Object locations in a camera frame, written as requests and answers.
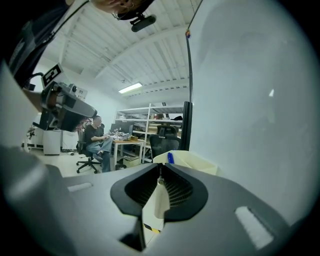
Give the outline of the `black mesh office chair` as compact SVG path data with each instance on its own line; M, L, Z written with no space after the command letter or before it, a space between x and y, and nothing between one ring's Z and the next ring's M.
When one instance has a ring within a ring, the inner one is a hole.
M152 160L168 151L182 149L182 141L178 138L178 132L174 126L159 125L156 134L150 135L149 142Z

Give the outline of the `white whiteboard on black stand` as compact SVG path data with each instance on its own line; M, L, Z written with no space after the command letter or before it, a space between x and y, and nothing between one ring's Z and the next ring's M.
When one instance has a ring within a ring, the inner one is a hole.
M320 62L278 0L202 0L190 25L190 151L289 223L320 192Z

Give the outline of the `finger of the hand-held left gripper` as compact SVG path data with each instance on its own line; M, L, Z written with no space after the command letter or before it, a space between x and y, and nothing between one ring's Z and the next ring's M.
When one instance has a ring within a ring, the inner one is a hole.
M85 116L67 110L62 110L58 114L57 128L62 131L76 132L81 128Z
M65 109L88 118L93 118L97 115L97 110L94 107L77 97L67 96L65 99Z

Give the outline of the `person's left forearm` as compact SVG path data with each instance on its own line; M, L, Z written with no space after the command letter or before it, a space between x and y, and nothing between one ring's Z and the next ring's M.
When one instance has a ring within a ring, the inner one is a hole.
M29 99L29 101L33 104L33 106L37 109L39 113L42 112L42 94L40 92L34 92L27 90L25 88L22 89L23 93Z

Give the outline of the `yellow marker tray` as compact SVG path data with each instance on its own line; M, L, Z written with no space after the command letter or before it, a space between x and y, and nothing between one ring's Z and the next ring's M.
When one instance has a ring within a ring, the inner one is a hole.
M191 168L200 172L204 172L210 175L217 175L219 167L208 160L190 152L184 150L170 150L173 154L174 164ZM168 163L168 152L160 154L153 159L153 163L166 164ZM155 205L154 216L158 219L164 219L165 211L171 208L169 200L169 190L164 185L157 183L155 192Z

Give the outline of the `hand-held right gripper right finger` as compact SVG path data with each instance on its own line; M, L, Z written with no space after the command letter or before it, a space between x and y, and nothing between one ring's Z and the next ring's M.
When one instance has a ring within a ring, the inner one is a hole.
M285 243L283 217L236 182L175 164L162 176L182 203L165 212L149 256L273 256Z

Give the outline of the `wooden desk with white legs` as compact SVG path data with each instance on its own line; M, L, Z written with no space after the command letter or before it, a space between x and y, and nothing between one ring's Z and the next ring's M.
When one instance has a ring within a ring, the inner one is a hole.
M114 167L117 165L118 160L118 147L120 147L120 155L123 156L123 146L124 145L135 145L139 146L139 162L140 165L142 163L142 156L143 156L143 149L145 148L145 141L144 140L113 140L112 144L114 145L114 152L113 152L113 158L114 158Z

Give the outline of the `grey black office chair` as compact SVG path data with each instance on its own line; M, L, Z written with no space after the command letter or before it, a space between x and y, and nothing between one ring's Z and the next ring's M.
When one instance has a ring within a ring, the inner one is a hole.
M76 173L79 174L81 169L89 166L94 170L94 174L97 174L98 170L96 169L95 165L101 165L101 163L98 161L94 161L93 154L86 150L87 144L85 142L85 132L82 130L79 130L77 134L78 134L78 141L76 146L77 152L79 155L84 155L87 158L87 160L76 162L76 165L78 166Z

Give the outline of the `person's dark clothed body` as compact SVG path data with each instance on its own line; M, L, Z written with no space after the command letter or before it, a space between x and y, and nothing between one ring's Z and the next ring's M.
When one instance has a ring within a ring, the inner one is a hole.
M0 0L0 59L20 88L31 79L47 45L75 0Z

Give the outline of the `white floor cabinet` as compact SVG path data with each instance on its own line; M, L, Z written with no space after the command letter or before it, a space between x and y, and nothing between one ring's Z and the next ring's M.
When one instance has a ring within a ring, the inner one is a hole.
M43 153L45 156L57 156L61 153L61 131L48 130L43 132Z

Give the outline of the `white shelf rack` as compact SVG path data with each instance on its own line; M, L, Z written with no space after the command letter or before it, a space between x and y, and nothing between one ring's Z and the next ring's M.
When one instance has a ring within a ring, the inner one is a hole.
M182 104L165 105L161 103L158 106L149 104L146 107L129 108L119 110L115 115L115 123L132 123L132 134L144 141L142 148L141 162L150 163L151 145L150 136L156 134L158 126L172 126L175 128L177 137L182 135L184 117L184 106Z

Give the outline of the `ceiling light panel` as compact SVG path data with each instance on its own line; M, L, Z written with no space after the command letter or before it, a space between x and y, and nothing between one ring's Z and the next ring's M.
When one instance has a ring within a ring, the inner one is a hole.
M133 91L133 90L135 90L135 89L138 89L138 88L140 88L140 87L142 87L142 86L143 86L143 85L142 85L140 82L137 82L137 83L135 83L135 84L132 84L132 85L130 85L130 86L127 86L127 87L119 90L118 92L119 92L120 94L125 94L125 93L127 93L127 92L130 92L130 91Z

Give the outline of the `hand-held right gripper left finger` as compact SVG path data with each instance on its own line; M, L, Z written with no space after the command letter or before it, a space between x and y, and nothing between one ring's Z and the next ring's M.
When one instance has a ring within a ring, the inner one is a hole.
M141 178L153 164L105 174L63 177L20 148L0 147L0 197L24 256L162 256L145 243L142 207L123 213L112 186Z

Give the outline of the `pale green storage box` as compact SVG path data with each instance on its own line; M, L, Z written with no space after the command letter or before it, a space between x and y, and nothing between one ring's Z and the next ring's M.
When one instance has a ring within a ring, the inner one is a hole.
M123 164L126 166L126 168L138 166L140 162L141 160L138 156L125 155L123 157Z

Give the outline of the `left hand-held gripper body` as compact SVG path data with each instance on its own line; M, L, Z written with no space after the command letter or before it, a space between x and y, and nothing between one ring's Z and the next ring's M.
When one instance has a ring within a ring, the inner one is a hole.
M44 131L60 130L57 128L58 115L65 109L65 99L67 96L76 98L77 87L68 84L62 66L57 63L47 73L41 77L43 91L41 92L42 112L39 122L32 125Z

